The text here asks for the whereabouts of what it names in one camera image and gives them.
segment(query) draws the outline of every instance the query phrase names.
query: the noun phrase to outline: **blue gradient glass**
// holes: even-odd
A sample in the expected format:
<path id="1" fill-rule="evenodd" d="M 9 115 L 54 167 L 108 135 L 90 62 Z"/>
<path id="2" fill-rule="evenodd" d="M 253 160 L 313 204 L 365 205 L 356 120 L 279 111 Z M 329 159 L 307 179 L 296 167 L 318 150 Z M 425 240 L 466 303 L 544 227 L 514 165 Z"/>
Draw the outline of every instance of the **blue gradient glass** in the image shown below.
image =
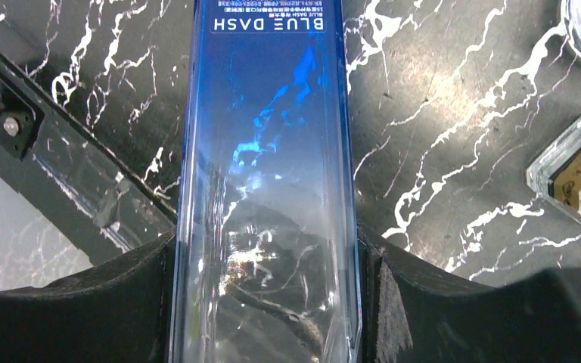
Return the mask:
<path id="1" fill-rule="evenodd" d="M 355 361 L 340 3 L 202 0 L 194 16 L 169 361 Z"/>

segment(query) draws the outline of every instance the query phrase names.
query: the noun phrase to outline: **grey surface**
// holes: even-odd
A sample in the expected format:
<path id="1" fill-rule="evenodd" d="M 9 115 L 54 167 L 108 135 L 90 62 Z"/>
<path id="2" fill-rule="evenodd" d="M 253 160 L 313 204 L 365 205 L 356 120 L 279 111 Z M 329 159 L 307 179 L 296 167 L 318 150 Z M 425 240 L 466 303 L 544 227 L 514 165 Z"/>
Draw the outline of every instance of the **grey surface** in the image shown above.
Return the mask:
<path id="1" fill-rule="evenodd" d="M 0 290 L 42 287 L 89 267 L 83 251 L 0 179 Z"/>
<path id="2" fill-rule="evenodd" d="M 485 284 L 581 266 L 581 225 L 524 183 L 533 158 L 581 115 L 581 64 L 561 37 L 558 2 L 343 5 L 358 217 Z M 24 39 L 0 49 L 36 52 L 21 67 L 172 205 L 190 8 L 0 0 L 0 27 Z"/>

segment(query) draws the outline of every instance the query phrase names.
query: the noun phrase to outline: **black marble surface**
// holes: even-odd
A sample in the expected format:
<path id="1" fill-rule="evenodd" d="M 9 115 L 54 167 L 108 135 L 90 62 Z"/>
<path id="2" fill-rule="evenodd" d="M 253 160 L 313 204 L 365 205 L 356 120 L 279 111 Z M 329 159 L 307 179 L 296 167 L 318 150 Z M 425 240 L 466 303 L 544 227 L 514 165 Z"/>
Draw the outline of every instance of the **black marble surface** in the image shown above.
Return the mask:
<path id="1" fill-rule="evenodd" d="M 0 51 L 176 207 L 192 3 L 0 0 Z M 581 115 L 555 0 L 345 0 L 358 217 L 485 284 L 581 265 L 524 169 Z"/>

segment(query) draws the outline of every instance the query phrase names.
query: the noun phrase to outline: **marble countertop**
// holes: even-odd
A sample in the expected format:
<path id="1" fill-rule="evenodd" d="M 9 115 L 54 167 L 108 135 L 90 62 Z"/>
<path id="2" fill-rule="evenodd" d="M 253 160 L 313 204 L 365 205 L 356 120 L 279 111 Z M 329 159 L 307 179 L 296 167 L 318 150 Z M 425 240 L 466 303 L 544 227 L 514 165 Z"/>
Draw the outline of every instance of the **marble countertop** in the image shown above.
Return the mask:
<path id="1" fill-rule="evenodd" d="M 524 182 L 581 115 L 581 64 L 556 1 L 343 3 L 358 218 L 493 286 L 581 266 L 581 225 Z M 191 1 L 0 0 L 0 52 L 173 210 L 191 11 Z"/>

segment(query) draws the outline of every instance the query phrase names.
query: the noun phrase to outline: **screw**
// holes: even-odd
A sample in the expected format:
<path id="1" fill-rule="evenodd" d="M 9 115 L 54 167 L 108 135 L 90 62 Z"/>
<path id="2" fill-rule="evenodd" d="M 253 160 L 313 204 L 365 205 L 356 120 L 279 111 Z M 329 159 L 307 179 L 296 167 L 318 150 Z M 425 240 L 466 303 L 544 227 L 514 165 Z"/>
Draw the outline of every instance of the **screw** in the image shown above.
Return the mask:
<path id="1" fill-rule="evenodd" d="M 8 133 L 8 135 L 14 137 L 20 131 L 19 122 L 13 117 L 8 117 L 5 119 L 5 122 L 3 122 L 3 129 Z"/>

